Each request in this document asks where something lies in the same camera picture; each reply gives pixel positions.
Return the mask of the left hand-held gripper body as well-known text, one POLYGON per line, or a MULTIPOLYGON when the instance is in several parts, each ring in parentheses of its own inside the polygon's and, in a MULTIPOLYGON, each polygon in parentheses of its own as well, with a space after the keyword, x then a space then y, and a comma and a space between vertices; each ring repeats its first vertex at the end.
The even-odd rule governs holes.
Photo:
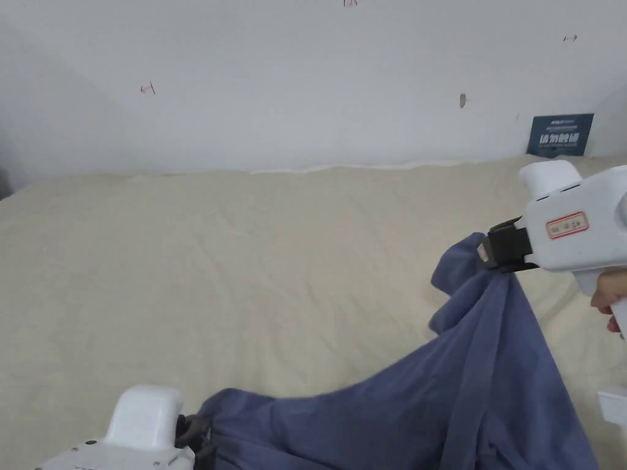
POLYGON ((107 433, 41 463, 37 469, 193 469, 195 454, 175 446, 180 390, 139 384, 116 402, 107 433))

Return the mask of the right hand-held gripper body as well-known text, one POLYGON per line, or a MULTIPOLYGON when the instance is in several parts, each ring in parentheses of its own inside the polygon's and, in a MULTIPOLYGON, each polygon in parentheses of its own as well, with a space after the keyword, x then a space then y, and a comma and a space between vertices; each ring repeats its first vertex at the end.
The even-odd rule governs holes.
POLYGON ((519 172, 531 200, 515 224, 525 228, 525 261, 549 272, 572 272, 591 297, 599 276, 626 268, 626 166, 583 178, 564 160, 532 163, 519 172))

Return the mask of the person's right hand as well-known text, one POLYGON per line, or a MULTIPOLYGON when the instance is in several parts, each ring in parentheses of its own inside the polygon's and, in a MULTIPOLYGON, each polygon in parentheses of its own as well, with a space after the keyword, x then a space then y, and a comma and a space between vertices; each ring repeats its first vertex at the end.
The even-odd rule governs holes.
POLYGON ((626 297, 626 270, 610 270, 602 273, 597 280, 596 291, 591 297, 591 306, 607 315, 607 330, 621 333, 612 306, 626 297))

